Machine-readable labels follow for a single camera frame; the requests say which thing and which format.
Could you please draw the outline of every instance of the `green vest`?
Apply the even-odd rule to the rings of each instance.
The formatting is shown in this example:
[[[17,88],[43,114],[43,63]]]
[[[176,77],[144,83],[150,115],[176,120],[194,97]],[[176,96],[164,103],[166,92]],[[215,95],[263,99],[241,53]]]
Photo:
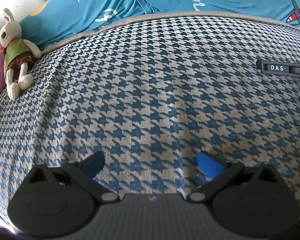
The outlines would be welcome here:
[[[24,52],[31,52],[29,47],[25,44],[23,39],[17,39],[9,44],[7,47],[7,53],[4,56],[7,66],[14,60],[15,57],[19,56]]]

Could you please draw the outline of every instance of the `houndstooth pattern fabric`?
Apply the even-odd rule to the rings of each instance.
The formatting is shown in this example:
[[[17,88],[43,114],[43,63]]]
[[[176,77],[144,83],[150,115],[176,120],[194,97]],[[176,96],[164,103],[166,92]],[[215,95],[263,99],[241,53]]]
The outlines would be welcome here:
[[[300,31],[219,17],[133,23],[51,52],[14,102],[0,95],[0,216],[34,163],[94,151],[95,178],[121,196],[187,195],[196,154],[270,162],[300,203],[300,82],[257,59],[300,63]]]

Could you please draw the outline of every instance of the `black label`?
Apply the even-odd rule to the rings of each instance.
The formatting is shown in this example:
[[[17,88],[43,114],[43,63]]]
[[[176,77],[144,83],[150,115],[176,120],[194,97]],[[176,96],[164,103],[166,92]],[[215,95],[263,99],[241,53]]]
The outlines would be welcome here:
[[[267,70],[272,72],[289,73],[289,66],[267,64]]]

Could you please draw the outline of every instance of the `houndstooth mat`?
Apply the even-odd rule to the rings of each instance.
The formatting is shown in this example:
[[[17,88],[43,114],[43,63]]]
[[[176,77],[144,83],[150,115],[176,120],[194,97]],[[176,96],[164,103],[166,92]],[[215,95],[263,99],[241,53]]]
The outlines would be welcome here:
[[[188,194],[196,154],[272,163],[300,202],[300,82],[257,59],[300,63],[300,31],[219,17],[133,23],[68,44],[0,95],[0,216],[33,163],[96,150],[96,180],[126,192]]]

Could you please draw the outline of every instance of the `bunny ear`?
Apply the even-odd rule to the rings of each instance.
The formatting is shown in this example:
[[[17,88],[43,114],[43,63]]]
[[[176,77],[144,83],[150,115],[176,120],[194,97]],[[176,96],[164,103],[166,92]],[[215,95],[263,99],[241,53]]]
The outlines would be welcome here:
[[[8,23],[14,21],[13,15],[8,8],[3,9],[3,19]]]

